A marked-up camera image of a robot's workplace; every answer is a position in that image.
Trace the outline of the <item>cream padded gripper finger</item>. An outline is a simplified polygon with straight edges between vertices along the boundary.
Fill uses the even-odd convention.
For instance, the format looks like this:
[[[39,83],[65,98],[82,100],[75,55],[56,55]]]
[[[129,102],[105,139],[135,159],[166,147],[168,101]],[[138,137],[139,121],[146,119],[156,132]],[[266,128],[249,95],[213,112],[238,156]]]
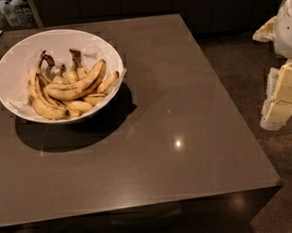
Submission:
[[[260,42],[272,42],[274,38],[274,25],[275,25],[275,16],[271,17],[264,25],[262,25],[257,31],[253,34],[254,41]]]
[[[280,69],[271,68],[267,77],[260,127],[276,131],[292,117],[292,59]]]

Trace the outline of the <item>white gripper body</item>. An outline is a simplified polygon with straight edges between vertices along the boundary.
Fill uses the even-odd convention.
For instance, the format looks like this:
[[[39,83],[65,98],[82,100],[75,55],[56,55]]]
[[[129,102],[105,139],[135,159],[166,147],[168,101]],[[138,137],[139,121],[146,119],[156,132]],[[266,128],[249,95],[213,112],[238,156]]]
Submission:
[[[292,0],[284,2],[275,19],[273,47],[280,56],[292,58]]]

